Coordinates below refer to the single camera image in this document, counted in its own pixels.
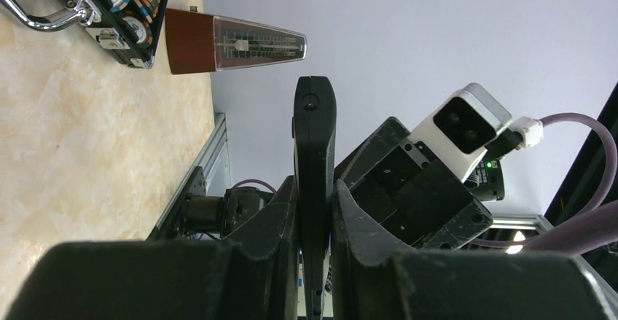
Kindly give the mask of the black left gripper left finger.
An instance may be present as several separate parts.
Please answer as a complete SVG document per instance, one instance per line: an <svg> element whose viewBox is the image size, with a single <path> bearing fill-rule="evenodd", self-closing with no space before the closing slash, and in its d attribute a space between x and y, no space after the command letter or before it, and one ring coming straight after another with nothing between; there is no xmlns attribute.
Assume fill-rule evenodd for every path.
<svg viewBox="0 0 618 320"><path fill-rule="evenodd" d="M98 241L51 248L8 319L295 319L294 178L220 241Z"/></svg>

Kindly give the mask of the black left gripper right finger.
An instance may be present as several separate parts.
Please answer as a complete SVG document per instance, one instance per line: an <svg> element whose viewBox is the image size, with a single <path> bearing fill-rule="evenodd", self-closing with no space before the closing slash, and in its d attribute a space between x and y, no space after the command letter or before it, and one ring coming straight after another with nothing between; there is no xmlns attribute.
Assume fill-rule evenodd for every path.
<svg viewBox="0 0 618 320"><path fill-rule="evenodd" d="M559 254L417 250L338 181L333 199L336 319L612 319L595 278Z"/></svg>

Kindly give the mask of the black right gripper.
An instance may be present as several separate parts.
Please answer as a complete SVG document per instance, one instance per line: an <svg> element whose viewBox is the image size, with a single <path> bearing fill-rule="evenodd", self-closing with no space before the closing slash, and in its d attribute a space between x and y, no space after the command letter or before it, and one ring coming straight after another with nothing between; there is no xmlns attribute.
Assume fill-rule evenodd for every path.
<svg viewBox="0 0 618 320"><path fill-rule="evenodd" d="M493 224L489 210L396 117L335 167L359 207L416 249L459 249Z"/></svg>

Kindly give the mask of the black remote control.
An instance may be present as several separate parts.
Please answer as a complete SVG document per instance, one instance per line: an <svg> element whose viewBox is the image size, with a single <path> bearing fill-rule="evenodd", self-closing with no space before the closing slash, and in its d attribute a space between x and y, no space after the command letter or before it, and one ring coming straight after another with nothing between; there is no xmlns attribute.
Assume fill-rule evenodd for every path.
<svg viewBox="0 0 618 320"><path fill-rule="evenodd" d="M337 103L327 77L300 77L292 117L307 319L324 316L335 169Z"/></svg>

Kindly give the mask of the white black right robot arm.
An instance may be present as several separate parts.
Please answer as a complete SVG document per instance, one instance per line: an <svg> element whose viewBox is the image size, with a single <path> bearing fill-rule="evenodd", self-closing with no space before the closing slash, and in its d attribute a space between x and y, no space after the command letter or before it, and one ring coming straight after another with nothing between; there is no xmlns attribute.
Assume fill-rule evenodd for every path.
<svg viewBox="0 0 618 320"><path fill-rule="evenodd" d="M358 206L416 249L458 249L493 224L486 202L504 198L498 160L481 160L465 181L395 117L335 167Z"/></svg>

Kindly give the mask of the brown metronome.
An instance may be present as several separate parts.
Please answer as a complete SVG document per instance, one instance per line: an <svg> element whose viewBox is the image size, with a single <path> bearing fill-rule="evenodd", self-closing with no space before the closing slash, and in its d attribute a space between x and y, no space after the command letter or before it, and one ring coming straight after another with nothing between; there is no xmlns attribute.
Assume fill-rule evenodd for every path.
<svg viewBox="0 0 618 320"><path fill-rule="evenodd" d="M179 9L165 12L165 38L175 75L302 61L307 53L300 32Z"/></svg>

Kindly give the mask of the black poker chip case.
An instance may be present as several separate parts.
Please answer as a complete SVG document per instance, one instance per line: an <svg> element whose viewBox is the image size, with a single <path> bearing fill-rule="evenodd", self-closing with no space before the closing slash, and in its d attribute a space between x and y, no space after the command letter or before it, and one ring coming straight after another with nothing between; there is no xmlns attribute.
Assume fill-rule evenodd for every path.
<svg viewBox="0 0 618 320"><path fill-rule="evenodd" d="M45 16L27 13L16 0L1 0L1 4L19 22L31 30L52 33L71 26L81 26L95 43L109 52L118 63L133 69L153 67L168 0L160 2L158 15L151 26L152 44L147 49L136 44L137 37L120 17L123 9L119 12L111 11L112 2L110 0L60 1L62 8Z"/></svg>

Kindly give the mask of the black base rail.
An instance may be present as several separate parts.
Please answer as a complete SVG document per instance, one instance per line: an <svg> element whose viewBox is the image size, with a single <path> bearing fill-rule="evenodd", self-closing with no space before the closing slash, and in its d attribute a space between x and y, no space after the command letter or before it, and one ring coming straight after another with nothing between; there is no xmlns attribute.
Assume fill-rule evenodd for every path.
<svg viewBox="0 0 618 320"><path fill-rule="evenodd" d="M148 239L219 240L262 209L276 188L259 179L231 181L225 114L215 114L206 143Z"/></svg>

